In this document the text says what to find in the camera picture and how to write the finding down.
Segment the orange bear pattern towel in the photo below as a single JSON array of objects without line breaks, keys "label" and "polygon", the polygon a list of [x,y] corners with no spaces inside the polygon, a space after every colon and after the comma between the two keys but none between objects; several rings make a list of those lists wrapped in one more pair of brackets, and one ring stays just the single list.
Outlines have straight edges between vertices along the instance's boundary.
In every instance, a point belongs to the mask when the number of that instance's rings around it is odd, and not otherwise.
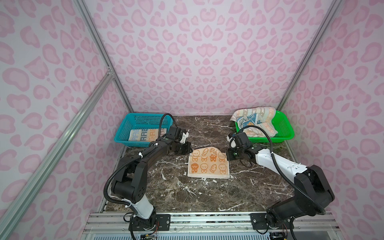
[{"label": "orange bear pattern towel", "polygon": [[189,155],[188,177],[229,179],[227,155],[215,147],[193,150]]}]

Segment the blue patterned towel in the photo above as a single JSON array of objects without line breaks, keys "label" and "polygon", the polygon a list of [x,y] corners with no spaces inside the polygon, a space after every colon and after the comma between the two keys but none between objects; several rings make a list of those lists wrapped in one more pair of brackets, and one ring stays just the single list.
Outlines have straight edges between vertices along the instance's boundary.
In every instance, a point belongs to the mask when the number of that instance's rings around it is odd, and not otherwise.
[{"label": "blue patterned towel", "polygon": [[251,114],[247,116],[241,116],[237,118],[237,124],[239,128],[243,128],[246,126],[254,126],[263,123],[262,118],[259,117],[259,114]]}]

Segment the cream rabbit lettered towel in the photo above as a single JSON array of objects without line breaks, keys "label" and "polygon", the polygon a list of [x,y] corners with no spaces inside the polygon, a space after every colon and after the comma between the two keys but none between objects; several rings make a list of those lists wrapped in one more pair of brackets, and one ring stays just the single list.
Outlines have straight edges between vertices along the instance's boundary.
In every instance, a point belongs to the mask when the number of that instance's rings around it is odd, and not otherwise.
[{"label": "cream rabbit lettered towel", "polygon": [[130,142],[153,142],[159,137],[159,129],[136,129],[130,131]]}]

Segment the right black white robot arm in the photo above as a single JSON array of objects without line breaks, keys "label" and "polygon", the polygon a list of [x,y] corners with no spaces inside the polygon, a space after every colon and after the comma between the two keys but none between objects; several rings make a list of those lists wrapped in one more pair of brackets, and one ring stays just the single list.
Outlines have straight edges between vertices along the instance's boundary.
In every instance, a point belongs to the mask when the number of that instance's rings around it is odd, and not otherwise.
[{"label": "right black white robot arm", "polygon": [[248,160],[279,174],[292,188],[294,195],[277,202],[266,211],[267,226],[273,229],[286,225],[290,219],[325,215],[326,207],[335,200],[334,192],[323,172],[276,155],[272,147],[251,143],[245,133],[230,134],[227,159]]}]

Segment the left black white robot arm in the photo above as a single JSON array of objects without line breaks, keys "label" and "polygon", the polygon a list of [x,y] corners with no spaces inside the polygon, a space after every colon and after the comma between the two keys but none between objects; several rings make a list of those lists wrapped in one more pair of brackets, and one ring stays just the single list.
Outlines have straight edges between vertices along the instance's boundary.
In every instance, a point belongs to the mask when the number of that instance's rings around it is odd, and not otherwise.
[{"label": "left black white robot arm", "polygon": [[187,141],[189,132],[171,126],[168,132],[149,144],[135,158],[122,158],[122,163],[108,178],[103,194],[110,203],[126,205],[133,211],[133,221],[145,229],[156,222],[155,207],[146,197],[148,170],[170,153],[177,156],[193,152]]}]

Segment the pale pink patterned towel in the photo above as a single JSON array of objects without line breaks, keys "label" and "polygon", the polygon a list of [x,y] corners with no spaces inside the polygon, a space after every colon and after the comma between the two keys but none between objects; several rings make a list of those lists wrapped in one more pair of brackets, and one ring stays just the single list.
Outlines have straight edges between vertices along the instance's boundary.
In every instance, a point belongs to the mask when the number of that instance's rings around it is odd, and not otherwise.
[{"label": "pale pink patterned towel", "polygon": [[272,124],[276,115],[276,109],[273,107],[257,107],[252,109],[237,110],[231,116],[231,121],[238,124],[242,129],[246,126],[257,126],[263,129],[269,137],[274,137],[278,131]]}]

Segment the green plastic basket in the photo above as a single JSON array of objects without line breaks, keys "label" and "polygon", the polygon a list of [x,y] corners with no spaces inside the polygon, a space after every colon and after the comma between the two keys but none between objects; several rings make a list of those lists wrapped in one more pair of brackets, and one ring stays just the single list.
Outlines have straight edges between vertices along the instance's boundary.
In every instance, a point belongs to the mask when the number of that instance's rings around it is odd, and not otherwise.
[{"label": "green plastic basket", "polygon": [[[276,114],[272,119],[272,125],[274,126],[275,130],[277,130],[278,132],[274,137],[271,137],[271,140],[273,143],[282,143],[284,141],[291,140],[294,138],[295,132],[288,118],[284,113],[280,111],[276,111]],[[252,143],[268,143],[269,142],[264,135],[262,135],[262,137],[260,138],[249,137],[249,140]]]}]

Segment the teal plastic basket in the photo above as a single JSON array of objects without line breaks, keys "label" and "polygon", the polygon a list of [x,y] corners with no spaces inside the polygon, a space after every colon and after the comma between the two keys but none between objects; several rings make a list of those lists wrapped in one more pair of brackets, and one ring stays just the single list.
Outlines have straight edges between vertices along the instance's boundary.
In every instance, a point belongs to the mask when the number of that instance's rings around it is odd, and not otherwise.
[{"label": "teal plastic basket", "polygon": [[162,119],[162,116],[162,114],[127,114],[118,128],[114,138],[115,142],[127,147],[148,147],[150,142],[130,142],[130,131],[136,129],[159,129],[159,125],[161,125],[161,132],[165,134],[174,121],[170,116],[166,116],[164,119]]}]

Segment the left diagonal aluminium strut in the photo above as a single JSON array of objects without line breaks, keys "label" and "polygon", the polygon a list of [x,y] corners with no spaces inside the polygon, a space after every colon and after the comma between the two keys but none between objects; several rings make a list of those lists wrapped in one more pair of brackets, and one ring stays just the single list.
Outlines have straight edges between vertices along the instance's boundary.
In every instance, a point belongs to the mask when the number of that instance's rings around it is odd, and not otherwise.
[{"label": "left diagonal aluminium strut", "polygon": [[83,106],[79,109],[73,120],[53,145],[43,162],[24,185],[16,199],[12,202],[1,219],[1,239],[7,240],[27,212],[30,205],[42,189],[43,185],[61,160],[66,150],[78,134],[79,130],[93,111],[95,105],[102,97],[104,91],[113,82],[114,74],[106,74],[98,84]]}]

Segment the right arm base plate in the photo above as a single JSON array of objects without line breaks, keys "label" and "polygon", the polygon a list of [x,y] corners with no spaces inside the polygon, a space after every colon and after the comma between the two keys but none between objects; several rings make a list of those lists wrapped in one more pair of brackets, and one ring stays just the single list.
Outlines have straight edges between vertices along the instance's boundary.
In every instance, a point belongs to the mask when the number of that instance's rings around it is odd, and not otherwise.
[{"label": "right arm base plate", "polygon": [[253,229],[258,231],[277,230],[281,227],[288,230],[294,228],[290,218],[281,219],[270,213],[251,213],[250,218]]}]

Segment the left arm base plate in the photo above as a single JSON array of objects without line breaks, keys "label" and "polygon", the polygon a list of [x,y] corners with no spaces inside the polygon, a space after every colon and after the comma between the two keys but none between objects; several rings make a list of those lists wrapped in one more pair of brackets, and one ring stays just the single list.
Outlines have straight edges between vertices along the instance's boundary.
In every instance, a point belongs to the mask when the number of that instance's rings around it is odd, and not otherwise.
[{"label": "left arm base plate", "polygon": [[170,229],[171,215],[169,214],[156,214],[151,215],[149,219],[142,219],[140,217],[133,217],[130,223],[130,231],[168,231]]}]

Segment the left rear aluminium post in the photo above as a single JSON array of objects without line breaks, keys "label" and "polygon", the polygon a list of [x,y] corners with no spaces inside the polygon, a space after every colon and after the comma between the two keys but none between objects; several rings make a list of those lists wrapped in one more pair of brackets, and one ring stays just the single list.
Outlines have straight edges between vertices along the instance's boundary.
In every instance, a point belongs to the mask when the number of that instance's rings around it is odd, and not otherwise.
[{"label": "left rear aluminium post", "polygon": [[82,18],[85,22],[85,25],[86,25],[93,41],[95,42],[95,46],[96,46],[103,62],[105,63],[105,66],[109,70],[109,73],[111,73],[111,75],[112,75],[113,81],[114,81],[114,83],[118,89],[118,93],[120,94],[120,96],[123,99],[124,105],[128,109],[129,113],[134,113],[135,111],[133,110],[133,107],[129,101],[128,95],[126,94],[126,92],[123,88],[123,84],[121,83],[120,78],[119,78],[119,76],[115,70],[115,67],[114,67],[114,65],[111,61],[111,58],[107,52],[107,49],[106,49],[104,42],[103,42],[103,39],[97,30],[95,21],[93,20],[93,18],[91,16],[91,13],[88,9],[86,2],[83,0],[75,0],[74,3],[79,10],[79,13],[82,16]]}]

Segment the aluminium post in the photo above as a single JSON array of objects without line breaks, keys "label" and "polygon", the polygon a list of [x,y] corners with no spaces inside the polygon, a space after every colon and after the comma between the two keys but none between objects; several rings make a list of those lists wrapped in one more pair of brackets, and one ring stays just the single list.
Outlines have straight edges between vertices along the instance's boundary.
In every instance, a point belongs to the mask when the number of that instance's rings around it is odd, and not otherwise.
[{"label": "aluminium post", "polygon": [[129,101],[128,95],[126,94],[126,92],[123,88],[123,84],[121,83],[120,78],[119,78],[119,76],[115,70],[115,67],[114,67],[114,65],[111,61],[111,58],[107,52],[107,49],[106,49],[104,42],[103,42],[103,39],[97,30],[95,21],[93,20],[93,18],[91,16],[91,13],[88,9],[86,2],[83,0],[75,0],[74,3],[79,10],[79,13],[82,16],[82,18],[85,22],[85,25],[86,25],[93,41],[95,42],[95,46],[96,46],[103,62],[105,63],[105,66],[109,70],[109,73],[111,73],[111,75],[112,75],[113,81],[114,81],[114,83],[118,89],[118,93],[120,94],[120,96],[123,99],[124,105],[128,109],[129,113],[134,113],[135,111],[133,110],[133,107]]},{"label": "aluminium post", "polygon": [[327,30],[330,28],[331,24],[333,23],[335,17],[338,15],[338,12],[342,8],[344,4],[344,1],[342,0],[334,0],[332,1],[329,9],[327,10],[327,13],[325,14],[320,26],[318,27],[318,30],[316,34],[314,35],[313,39],[310,42],[310,45],[306,51],[306,53],[303,56],[303,59],[301,60],[295,74],[293,75],[278,107],[277,110],[282,112],[284,106],[289,101],[289,98],[291,94],[293,93],[296,85],[300,81],[301,76],[304,73],[304,70],[306,69],[307,65],[309,64],[312,56],[314,55],[316,49],[318,48],[319,44],[321,43],[323,37],[325,36]]}]

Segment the aluminium front rail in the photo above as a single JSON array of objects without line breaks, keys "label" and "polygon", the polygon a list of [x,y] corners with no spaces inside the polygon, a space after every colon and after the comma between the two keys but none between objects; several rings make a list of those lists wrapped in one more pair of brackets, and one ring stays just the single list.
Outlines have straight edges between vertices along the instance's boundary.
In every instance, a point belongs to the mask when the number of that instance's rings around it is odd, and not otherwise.
[{"label": "aluminium front rail", "polygon": [[251,224],[251,213],[263,212],[190,212],[171,215],[168,231],[129,230],[130,214],[104,212],[91,214],[82,240],[342,240],[343,234],[334,216],[328,212],[294,220],[287,228],[258,231]]}]

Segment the right rear aluminium post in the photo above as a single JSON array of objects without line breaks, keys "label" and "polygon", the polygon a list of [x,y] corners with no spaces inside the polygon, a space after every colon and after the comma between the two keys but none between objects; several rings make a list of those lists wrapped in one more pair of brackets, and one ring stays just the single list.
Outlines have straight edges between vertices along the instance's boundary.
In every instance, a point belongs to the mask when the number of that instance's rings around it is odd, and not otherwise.
[{"label": "right rear aluminium post", "polygon": [[335,17],[338,15],[338,12],[342,8],[344,4],[344,1],[342,0],[334,0],[332,1],[329,9],[327,10],[327,13],[325,14],[320,26],[318,27],[318,30],[316,34],[314,35],[313,39],[310,42],[310,45],[306,51],[306,53],[303,56],[303,59],[301,60],[295,74],[293,75],[278,107],[277,110],[282,112],[284,106],[289,101],[289,98],[291,94],[293,93],[296,85],[300,81],[301,76],[304,73],[304,70],[306,69],[307,65],[309,64],[312,56],[314,55],[316,49],[318,48],[319,44],[321,43],[323,37],[325,36],[327,30],[330,28],[331,24],[333,23]]}]

